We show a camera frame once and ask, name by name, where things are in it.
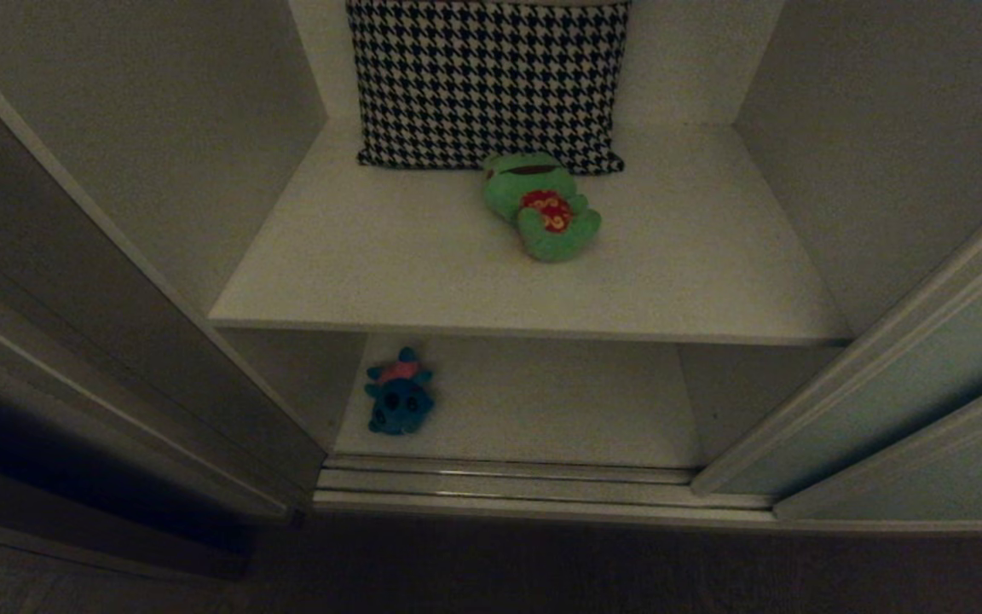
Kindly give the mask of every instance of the blue plush toy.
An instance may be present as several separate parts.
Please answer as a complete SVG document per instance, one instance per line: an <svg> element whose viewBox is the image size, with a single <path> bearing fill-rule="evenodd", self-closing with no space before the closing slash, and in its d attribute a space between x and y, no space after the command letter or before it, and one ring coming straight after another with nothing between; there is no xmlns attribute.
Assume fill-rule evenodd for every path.
<svg viewBox="0 0 982 614"><path fill-rule="evenodd" d="M434 401L424 390L432 373L422 370L416 352L405 347L399 361L369 368L366 374L373 380L373 384L366 384L366 394L374 397L370 431L385 435L419 431Z"/></svg>

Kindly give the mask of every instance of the shelf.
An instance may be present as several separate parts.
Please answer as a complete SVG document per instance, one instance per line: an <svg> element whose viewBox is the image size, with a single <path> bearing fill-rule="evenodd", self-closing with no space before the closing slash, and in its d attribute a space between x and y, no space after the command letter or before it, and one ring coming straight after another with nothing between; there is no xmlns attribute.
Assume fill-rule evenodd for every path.
<svg viewBox="0 0 982 614"><path fill-rule="evenodd" d="M434 372L436 406L416 434L370 432L367 367L411 345ZM671 343L576 339L367 341L335 455L594 466L694 467L701 450Z"/></svg>
<svg viewBox="0 0 982 614"><path fill-rule="evenodd" d="M617 127L627 171L580 178L604 215L539 264L476 171L359 166L328 122L245 254L219 326L832 345L850 330L729 127Z"/></svg>

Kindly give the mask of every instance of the floor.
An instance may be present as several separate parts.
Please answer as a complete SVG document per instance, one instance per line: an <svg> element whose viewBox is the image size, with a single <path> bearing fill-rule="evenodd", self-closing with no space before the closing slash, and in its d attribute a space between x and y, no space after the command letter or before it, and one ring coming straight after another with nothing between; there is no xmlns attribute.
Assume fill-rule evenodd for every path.
<svg viewBox="0 0 982 614"><path fill-rule="evenodd" d="M322 516L257 547L219 611L982 614L982 537Z"/></svg>

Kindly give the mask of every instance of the houndstooth pillow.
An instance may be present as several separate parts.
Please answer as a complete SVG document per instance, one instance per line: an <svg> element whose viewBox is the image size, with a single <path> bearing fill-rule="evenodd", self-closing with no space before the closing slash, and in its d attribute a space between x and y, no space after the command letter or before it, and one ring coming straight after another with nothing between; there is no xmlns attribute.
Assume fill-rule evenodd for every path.
<svg viewBox="0 0 982 614"><path fill-rule="evenodd" d="M623 171L612 102L630 4L347 0L359 162L479 168L542 151L575 174Z"/></svg>

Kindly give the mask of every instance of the stuffed animal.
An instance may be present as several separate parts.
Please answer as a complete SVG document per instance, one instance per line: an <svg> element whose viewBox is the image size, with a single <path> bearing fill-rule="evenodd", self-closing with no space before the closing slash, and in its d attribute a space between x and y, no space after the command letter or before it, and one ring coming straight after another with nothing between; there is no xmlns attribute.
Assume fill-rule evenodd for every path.
<svg viewBox="0 0 982 614"><path fill-rule="evenodd" d="M569 260L601 227L574 178L546 153L494 155L483 161L483 201L517 227L525 252L543 262Z"/></svg>
<svg viewBox="0 0 982 614"><path fill-rule="evenodd" d="M399 361L384 367L367 369L373 384L366 384L366 393L373 397L370 431L385 435L404 435L419 431L425 416L434 407L424 385L431 372L423 370L410 347L401 350Z"/></svg>

